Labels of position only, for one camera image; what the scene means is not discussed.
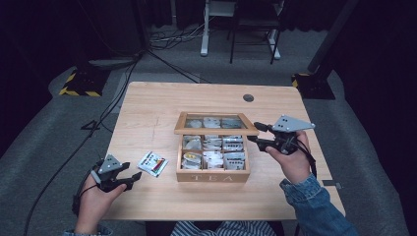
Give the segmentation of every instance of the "person's left hand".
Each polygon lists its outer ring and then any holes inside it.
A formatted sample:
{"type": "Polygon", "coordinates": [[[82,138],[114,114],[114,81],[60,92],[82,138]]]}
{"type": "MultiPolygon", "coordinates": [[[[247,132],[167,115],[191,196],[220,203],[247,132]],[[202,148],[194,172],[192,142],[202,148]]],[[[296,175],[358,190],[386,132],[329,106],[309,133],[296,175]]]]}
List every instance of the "person's left hand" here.
{"type": "MultiPolygon", "coordinates": [[[[90,175],[84,183],[83,190],[96,185],[90,175]]],[[[97,224],[109,210],[111,204],[119,197],[127,186],[119,185],[111,192],[105,193],[98,187],[86,190],[81,196],[80,213],[74,233],[96,234],[97,224]]]]}

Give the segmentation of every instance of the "cable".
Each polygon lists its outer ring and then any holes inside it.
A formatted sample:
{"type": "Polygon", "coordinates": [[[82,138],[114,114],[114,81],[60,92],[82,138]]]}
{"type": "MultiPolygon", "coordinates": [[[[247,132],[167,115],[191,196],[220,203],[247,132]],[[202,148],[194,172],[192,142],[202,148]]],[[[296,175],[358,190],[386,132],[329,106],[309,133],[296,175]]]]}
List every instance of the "cable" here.
{"type": "MultiPolygon", "coordinates": [[[[139,59],[136,60],[135,64],[133,65],[133,67],[130,70],[129,76],[126,77],[126,82],[125,85],[123,86],[123,89],[126,89],[126,84],[128,83],[131,75],[132,75],[132,71],[133,69],[136,67],[136,65],[138,64],[139,59]]],[[[119,92],[118,94],[118,99],[117,102],[121,99],[121,94],[122,94],[122,90],[119,92]]],[[[43,187],[43,189],[40,191],[40,193],[37,195],[31,209],[30,212],[28,214],[27,217],[27,221],[25,224],[25,231],[24,231],[24,236],[28,235],[28,231],[29,231],[29,225],[30,225],[30,219],[31,216],[33,215],[34,209],[37,206],[37,203],[39,202],[40,198],[42,197],[42,195],[45,193],[46,189],[49,187],[49,185],[52,183],[52,181],[56,178],[56,176],[61,172],[61,170],[67,165],[67,163],[75,156],[75,154],[83,147],[83,145],[87,142],[87,140],[89,139],[89,137],[95,132],[95,130],[98,128],[98,126],[100,124],[102,124],[103,120],[111,113],[111,111],[113,110],[113,108],[116,106],[117,102],[115,102],[115,104],[111,107],[110,110],[108,110],[107,114],[103,115],[105,113],[105,111],[111,106],[112,103],[110,103],[110,105],[108,105],[105,110],[103,111],[103,113],[101,113],[100,115],[100,120],[98,121],[97,125],[93,126],[91,131],[89,132],[89,134],[83,139],[83,141],[77,146],[77,148],[70,154],[70,156],[64,161],[64,163],[58,168],[58,170],[52,175],[52,177],[49,179],[49,181],[46,183],[46,185],[43,187]]]]}
{"type": "Polygon", "coordinates": [[[193,74],[193,73],[191,73],[191,72],[188,72],[188,71],[186,71],[186,70],[184,70],[184,69],[180,68],[179,66],[173,65],[173,64],[171,64],[171,63],[169,63],[169,62],[165,61],[164,59],[160,58],[159,56],[157,56],[156,54],[154,54],[153,52],[151,52],[151,51],[149,51],[149,50],[148,50],[148,54],[149,54],[150,56],[152,56],[152,57],[154,57],[154,58],[158,59],[159,61],[163,62],[163,63],[164,63],[165,65],[167,65],[168,67],[172,68],[174,71],[176,71],[176,72],[180,73],[181,75],[185,76],[186,78],[190,79],[191,81],[193,81],[193,82],[194,82],[194,83],[196,83],[196,84],[199,84],[199,82],[198,82],[198,81],[196,81],[196,80],[194,80],[193,78],[191,78],[191,77],[190,77],[190,76],[188,76],[187,74],[189,74],[189,75],[191,75],[191,76],[193,76],[193,77],[196,77],[196,78],[198,78],[198,79],[200,79],[200,80],[202,80],[202,81],[205,81],[205,82],[207,82],[207,83],[211,84],[211,82],[210,82],[210,81],[205,80],[205,79],[203,79],[203,78],[201,78],[201,77],[199,77],[199,76],[197,76],[197,75],[194,75],[194,74],[193,74]]]}
{"type": "Polygon", "coordinates": [[[162,35],[163,35],[163,37],[157,37],[156,39],[154,39],[154,40],[150,40],[150,43],[153,43],[153,42],[163,42],[163,41],[166,41],[166,43],[165,43],[165,45],[164,46],[156,46],[156,45],[151,45],[150,46],[150,48],[151,49],[154,49],[154,50],[164,50],[164,49],[171,49],[171,48],[173,48],[173,47],[175,47],[176,45],[178,45],[179,43],[181,43],[181,42],[188,42],[188,41],[191,41],[191,40],[193,40],[193,39],[195,39],[195,38],[197,38],[197,37],[201,37],[201,36],[203,36],[202,34],[199,34],[200,33],[200,31],[202,31],[202,27],[204,26],[205,24],[202,24],[202,25],[200,25],[200,26],[198,26],[197,28],[195,28],[195,29],[189,29],[188,31],[190,31],[190,33],[188,34],[188,35],[186,35],[186,33],[185,33],[185,31],[184,30],[182,30],[182,32],[179,34],[179,35],[175,35],[175,33],[178,31],[178,30],[176,30],[174,33],[172,33],[169,37],[165,37],[165,33],[164,32],[156,32],[156,33],[162,33],[162,35]]]}

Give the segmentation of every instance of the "round hole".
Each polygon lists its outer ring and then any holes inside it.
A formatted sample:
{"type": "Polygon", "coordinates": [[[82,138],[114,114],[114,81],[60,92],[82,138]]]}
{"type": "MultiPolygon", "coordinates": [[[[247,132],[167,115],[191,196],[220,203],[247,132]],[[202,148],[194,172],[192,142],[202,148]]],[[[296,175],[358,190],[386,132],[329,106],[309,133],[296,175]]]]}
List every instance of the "round hole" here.
{"type": "Polygon", "coordinates": [[[247,101],[247,102],[254,101],[254,97],[253,97],[252,95],[250,95],[250,94],[244,94],[244,95],[243,95],[243,99],[244,99],[245,101],[247,101]]]}

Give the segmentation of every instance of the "sleeve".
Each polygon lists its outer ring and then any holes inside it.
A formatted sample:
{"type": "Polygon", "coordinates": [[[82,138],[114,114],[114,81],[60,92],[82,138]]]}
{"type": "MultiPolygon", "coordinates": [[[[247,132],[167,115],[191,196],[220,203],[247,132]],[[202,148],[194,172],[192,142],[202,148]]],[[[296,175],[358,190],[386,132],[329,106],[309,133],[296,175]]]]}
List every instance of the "sleeve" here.
{"type": "MultiPolygon", "coordinates": [[[[98,235],[100,236],[110,236],[113,235],[113,230],[98,224],[97,226],[98,235]]],[[[77,234],[74,233],[74,229],[65,231],[62,236],[96,236],[93,234],[77,234]]]]}
{"type": "Polygon", "coordinates": [[[284,179],[280,185],[295,209],[304,235],[358,235],[354,226],[330,202],[330,195],[313,174],[298,184],[284,179]]]}

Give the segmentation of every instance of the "striped shirt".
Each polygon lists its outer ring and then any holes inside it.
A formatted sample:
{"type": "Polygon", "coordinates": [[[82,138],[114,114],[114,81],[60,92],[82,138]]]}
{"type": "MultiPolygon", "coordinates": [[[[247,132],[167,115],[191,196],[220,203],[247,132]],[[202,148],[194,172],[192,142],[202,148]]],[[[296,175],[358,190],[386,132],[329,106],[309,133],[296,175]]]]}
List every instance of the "striped shirt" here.
{"type": "Polygon", "coordinates": [[[201,230],[193,221],[178,221],[171,236],[275,236],[266,221],[223,221],[215,230],[201,230]]]}

